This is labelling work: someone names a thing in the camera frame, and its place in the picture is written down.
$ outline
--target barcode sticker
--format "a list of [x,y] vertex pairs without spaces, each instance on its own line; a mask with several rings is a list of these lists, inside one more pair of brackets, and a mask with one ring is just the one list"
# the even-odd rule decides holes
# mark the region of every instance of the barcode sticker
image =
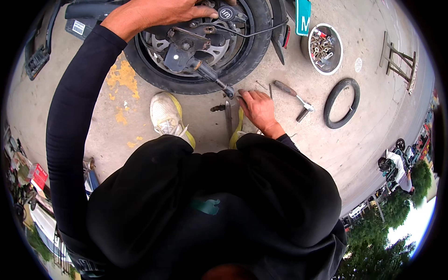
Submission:
[[82,35],[84,33],[85,27],[86,27],[86,25],[84,23],[75,21],[75,23],[73,24],[72,30],[75,31],[76,33]]

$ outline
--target red box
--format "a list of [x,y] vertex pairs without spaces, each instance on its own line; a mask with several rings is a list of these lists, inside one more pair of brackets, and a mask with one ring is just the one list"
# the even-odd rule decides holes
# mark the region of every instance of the red box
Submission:
[[42,169],[40,164],[33,164],[28,177],[31,177],[31,184],[38,190],[43,190],[48,174]]

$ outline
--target sky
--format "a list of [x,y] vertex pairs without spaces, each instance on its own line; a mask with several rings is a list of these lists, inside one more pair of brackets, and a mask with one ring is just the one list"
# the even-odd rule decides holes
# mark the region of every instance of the sky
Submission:
[[423,204],[418,209],[414,209],[411,204],[411,211],[402,226],[399,226],[396,230],[389,229],[388,238],[391,244],[394,244],[398,239],[403,238],[408,233],[411,235],[406,244],[413,241],[416,242],[415,248],[418,248],[423,235],[425,234],[428,223],[431,219],[432,212],[434,210],[436,198],[434,197],[428,203]]

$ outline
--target metal bowl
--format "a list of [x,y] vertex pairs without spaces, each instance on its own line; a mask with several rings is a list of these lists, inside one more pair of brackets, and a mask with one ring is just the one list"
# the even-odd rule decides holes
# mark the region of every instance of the metal bowl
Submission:
[[[327,36],[331,35],[333,37],[333,47],[331,52],[333,52],[333,56],[328,59],[329,64],[324,65],[323,67],[317,66],[314,63],[313,58],[311,57],[311,38],[312,34],[314,33],[314,30],[320,30],[321,32],[325,33]],[[340,39],[339,33],[329,24],[326,23],[320,23],[313,27],[308,33],[308,38],[302,37],[301,42],[301,49],[302,53],[305,56],[305,58],[308,57],[311,64],[314,66],[314,68],[317,70],[317,72],[321,73],[322,75],[332,75],[334,74],[338,69],[339,66],[342,63],[342,41]]]

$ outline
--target screw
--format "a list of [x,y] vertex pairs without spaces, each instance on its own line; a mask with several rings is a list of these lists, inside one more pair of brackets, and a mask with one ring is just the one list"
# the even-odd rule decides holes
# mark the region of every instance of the screw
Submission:
[[191,46],[190,46],[190,44],[188,44],[187,42],[183,42],[182,43],[182,49],[184,50],[184,51],[187,51],[187,50],[189,50],[191,48]]

